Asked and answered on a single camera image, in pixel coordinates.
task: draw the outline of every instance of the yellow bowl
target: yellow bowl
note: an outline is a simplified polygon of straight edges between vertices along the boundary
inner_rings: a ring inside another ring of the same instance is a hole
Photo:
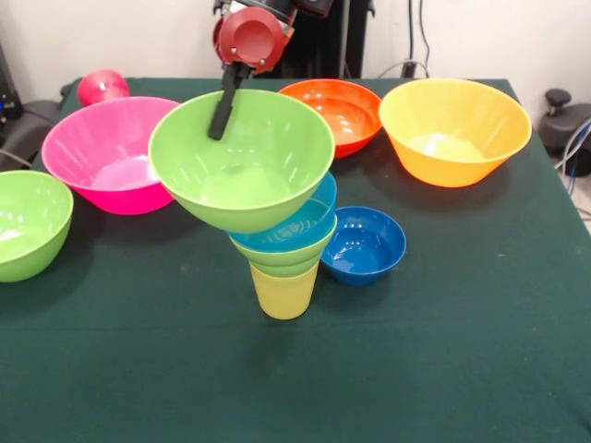
[[[380,120],[404,168],[444,187],[479,182],[532,135],[531,120],[516,100],[457,78],[424,78],[391,90]]]

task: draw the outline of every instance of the bowl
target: bowl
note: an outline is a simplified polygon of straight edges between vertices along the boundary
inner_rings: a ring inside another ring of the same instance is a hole
[[[334,216],[331,230],[318,242],[289,252],[256,251],[240,245],[232,237],[230,240],[255,268],[273,277],[288,278],[303,274],[320,261],[322,251],[331,241],[336,226],[337,220]]]
[[[381,129],[381,99],[361,85],[339,79],[311,79],[279,91],[318,111],[336,140],[335,159],[362,150]]]
[[[73,208],[72,192],[49,174],[0,173],[0,282],[27,280],[54,261]]]
[[[150,162],[176,200],[231,233],[265,231],[299,210],[334,156],[313,109],[266,90],[238,90],[222,139],[208,128],[222,92],[181,104],[154,130]]]
[[[287,252],[318,242],[334,225],[337,186],[326,173],[312,197],[294,215],[261,233],[228,233],[240,245],[260,252]]]
[[[529,116],[509,95],[455,78],[404,83],[384,97],[380,119],[404,168],[443,187],[481,181],[532,135]]]
[[[121,74],[113,69],[100,69],[85,76],[76,89],[83,106],[119,97],[129,97],[129,86]]]
[[[157,97],[127,97],[75,111],[42,144],[47,171],[106,212],[138,215],[173,197],[148,162],[156,124],[178,105]]]
[[[400,262],[406,237],[392,217],[365,207],[339,208],[336,215],[336,230],[321,261],[337,281],[370,284]]]

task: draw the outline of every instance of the orange bowl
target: orange bowl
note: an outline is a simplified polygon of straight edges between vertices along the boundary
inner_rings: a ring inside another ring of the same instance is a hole
[[[349,81],[311,79],[279,91],[312,107],[324,117],[336,141],[335,159],[362,150],[381,129],[381,99],[371,90]]]
[[[391,90],[380,120],[404,168],[435,186],[470,186],[519,152],[532,135],[525,109],[472,80],[423,78]]]

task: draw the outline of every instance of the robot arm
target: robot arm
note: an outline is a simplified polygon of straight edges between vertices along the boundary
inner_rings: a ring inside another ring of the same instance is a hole
[[[221,12],[213,47],[223,62],[223,97],[211,119],[209,137],[219,140],[232,112],[232,101],[244,78],[271,71],[294,33],[298,10],[328,16],[333,0],[215,0]]]

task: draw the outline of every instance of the green bowl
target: green bowl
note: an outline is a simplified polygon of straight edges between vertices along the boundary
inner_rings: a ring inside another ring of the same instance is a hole
[[[194,216],[232,233],[279,224],[314,193],[334,157],[329,125],[306,104],[266,90],[238,90],[219,141],[208,128],[220,91],[176,107],[156,126],[153,171]]]
[[[0,173],[0,282],[45,270],[64,245],[73,209],[72,192],[49,174]]]
[[[301,275],[319,260],[326,245],[331,241],[336,230],[337,218],[334,216],[334,225],[331,231],[313,245],[295,249],[289,252],[262,252],[242,246],[232,237],[229,237],[236,249],[248,259],[252,265],[262,272],[273,277],[294,277]]]

